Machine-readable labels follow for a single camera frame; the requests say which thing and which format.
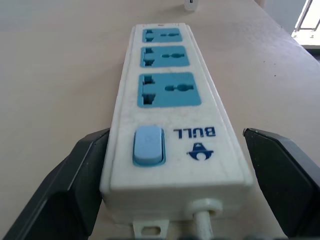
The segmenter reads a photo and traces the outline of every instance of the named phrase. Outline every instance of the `tabletop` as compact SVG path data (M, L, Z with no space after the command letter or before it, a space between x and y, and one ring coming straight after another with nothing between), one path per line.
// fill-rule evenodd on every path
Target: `tabletop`
M294 140L318 165L320 64L253 0L4 0L0 3L0 237L86 134L110 127L131 29L190 26L251 165L243 128ZM91 240L132 236L104 205ZM215 236L283 232L258 184ZM193 232L172 223L168 238Z

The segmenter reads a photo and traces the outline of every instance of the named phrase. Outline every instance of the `light blue switch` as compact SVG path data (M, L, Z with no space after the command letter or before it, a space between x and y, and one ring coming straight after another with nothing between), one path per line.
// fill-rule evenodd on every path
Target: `light blue switch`
M141 126L134 136L133 163L136 166L151 167L163 164L164 134L158 126Z

